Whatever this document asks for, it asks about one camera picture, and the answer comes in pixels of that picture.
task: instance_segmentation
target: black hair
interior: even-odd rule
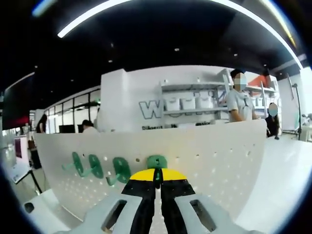
[[[278,114],[277,114],[276,116],[274,116],[274,121],[275,121],[275,123],[279,126]]]
[[[234,77],[236,77],[237,74],[239,73],[245,73],[244,71],[240,70],[240,69],[234,69],[233,71],[230,72],[230,75],[232,77],[232,79],[234,79]]]
[[[83,122],[82,122],[82,125],[84,126],[87,126],[87,127],[93,127],[93,123],[87,119],[85,119]]]
[[[45,132],[46,131],[46,124],[47,124],[48,116],[46,114],[43,114],[41,119],[39,120],[37,126],[36,126],[36,132],[41,133],[40,131],[40,124],[42,123],[42,129]]]

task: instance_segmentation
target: ceiling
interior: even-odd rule
[[[65,25],[104,1],[58,0],[37,19],[31,17],[36,0],[16,0],[7,6],[11,18],[1,25],[4,63],[0,90],[36,71],[34,108],[46,108],[100,85],[101,74],[120,68],[132,71],[168,65],[216,65],[262,73],[292,60],[281,43],[258,23],[207,0],[129,1],[95,15],[64,38],[57,37]],[[308,50],[304,40],[297,40],[294,48],[258,0],[252,4],[249,0],[232,1],[263,17],[297,55]],[[291,3],[285,2],[288,5],[283,10],[288,15]],[[301,23],[294,13],[292,17],[295,26]],[[300,29],[309,26],[300,24]]]

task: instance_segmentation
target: pegboard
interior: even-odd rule
[[[151,155],[164,155],[168,168],[182,172],[196,193],[209,196],[236,219],[245,206],[258,176],[266,139],[264,120],[207,125],[189,129],[163,129],[137,133],[37,134],[42,167],[60,204],[79,219],[107,195],[120,193],[124,184],[109,186],[106,176],[115,176],[112,160],[123,157],[131,174],[146,169]],[[77,152],[85,169],[88,155],[97,155],[104,178],[93,174],[81,178],[73,162]],[[156,193],[151,233],[167,233]]]

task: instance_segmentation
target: white shelf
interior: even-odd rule
[[[273,94],[273,93],[276,92],[276,91],[275,91],[274,89],[272,89],[272,88],[264,88],[264,87],[263,87],[263,90],[264,90],[264,92],[267,93],[267,94]],[[259,93],[261,93],[261,92],[262,92],[262,89],[261,89],[261,87],[258,87],[258,86],[249,86],[249,85],[247,85],[246,88],[245,88],[245,91],[259,92]]]
[[[217,87],[224,86],[224,82],[199,82],[199,83],[184,83],[184,84],[162,84],[161,89],[163,92],[175,92],[175,91],[200,91],[215,89]]]
[[[191,114],[191,113],[204,113],[204,112],[216,112],[216,111],[227,111],[227,107],[216,107],[210,109],[193,109],[193,110],[179,110],[179,111],[164,111],[164,115],[174,115],[174,114]]]

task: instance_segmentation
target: glass wall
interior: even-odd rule
[[[92,122],[94,122],[94,120],[97,118],[98,108],[99,105],[101,104],[100,96],[101,96],[100,90],[95,90],[92,93],[90,93],[90,120]]]
[[[99,105],[100,89],[51,107],[45,112],[48,116],[46,133],[59,133],[62,125],[74,125],[75,132],[78,133],[78,126],[85,119],[94,122]]]

